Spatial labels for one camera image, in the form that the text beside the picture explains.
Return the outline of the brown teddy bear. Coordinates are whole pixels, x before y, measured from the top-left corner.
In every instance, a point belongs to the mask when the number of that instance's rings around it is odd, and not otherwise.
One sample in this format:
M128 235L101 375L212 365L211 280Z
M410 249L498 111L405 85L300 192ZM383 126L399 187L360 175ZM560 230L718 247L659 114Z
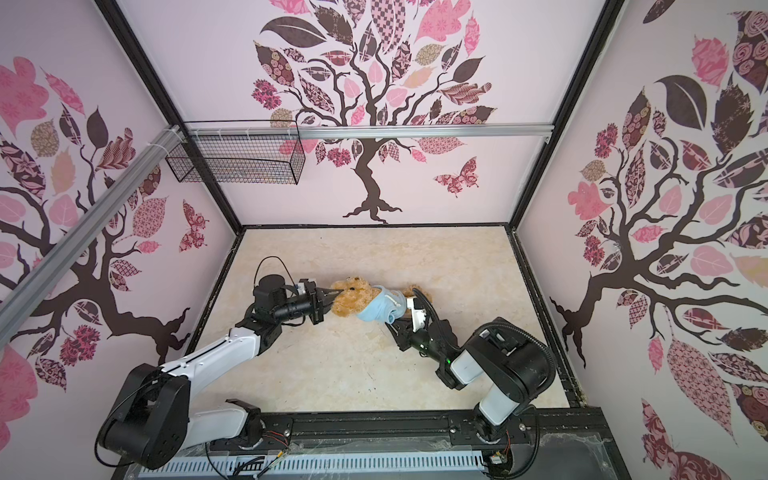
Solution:
M379 293L375 285L360 277L349 277L336 281L331 285L331 288L342 290L342 293L334 299L332 310L333 314L340 318L356 317L356 314L360 313ZM411 285L399 291L407 298L415 297L416 290L421 291L429 300L432 300L431 296L417 285Z

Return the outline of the light blue bear shirt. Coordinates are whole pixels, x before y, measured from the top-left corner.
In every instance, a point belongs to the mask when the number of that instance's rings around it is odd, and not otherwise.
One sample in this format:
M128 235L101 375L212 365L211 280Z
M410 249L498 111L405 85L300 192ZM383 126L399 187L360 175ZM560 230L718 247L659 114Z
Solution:
M383 286L375 285L379 293L368 305L356 314L356 317L364 322L380 322L392 324L401 319L407 310L405 295L399 290L390 290Z

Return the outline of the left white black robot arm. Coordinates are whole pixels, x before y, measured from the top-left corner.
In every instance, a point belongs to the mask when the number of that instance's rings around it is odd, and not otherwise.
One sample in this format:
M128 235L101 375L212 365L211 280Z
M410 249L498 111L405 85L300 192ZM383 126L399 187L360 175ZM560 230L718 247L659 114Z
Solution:
M123 464L148 469L167 464L179 451L219 440L241 448L258 445L265 427L259 408L229 399L225 406L194 413L192 400L236 366L265 353L283 327L323 321L337 289L302 279L289 285L281 275L260 279L242 320L222 338L160 366L131 370L101 425L97 449L118 454Z

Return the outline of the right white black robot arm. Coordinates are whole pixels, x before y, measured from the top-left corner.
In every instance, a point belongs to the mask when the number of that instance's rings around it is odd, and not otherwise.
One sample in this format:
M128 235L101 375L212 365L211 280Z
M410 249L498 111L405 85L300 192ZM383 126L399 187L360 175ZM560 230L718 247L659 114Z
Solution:
M398 319L387 329L400 350L436 361L435 374L446 387L461 390L483 376L491 381L472 419L486 442L505 436L557 374L550 348L502 317L478 327L462 345L445 319L427 318L419 328Z

